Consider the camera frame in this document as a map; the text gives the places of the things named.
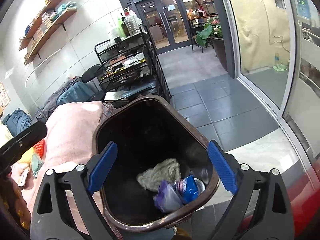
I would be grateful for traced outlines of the left hand gold nails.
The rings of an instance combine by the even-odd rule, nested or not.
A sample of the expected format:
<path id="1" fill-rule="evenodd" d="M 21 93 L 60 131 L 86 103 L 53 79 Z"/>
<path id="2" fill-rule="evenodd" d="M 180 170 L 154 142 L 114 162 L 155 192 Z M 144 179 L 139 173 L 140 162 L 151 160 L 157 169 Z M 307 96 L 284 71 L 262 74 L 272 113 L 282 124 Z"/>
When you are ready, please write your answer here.
<path id="1" fill-rule="evenodd" d="M 30 239 L 31 213 L 17 183 L 1 174 L 1 239 Z"/>

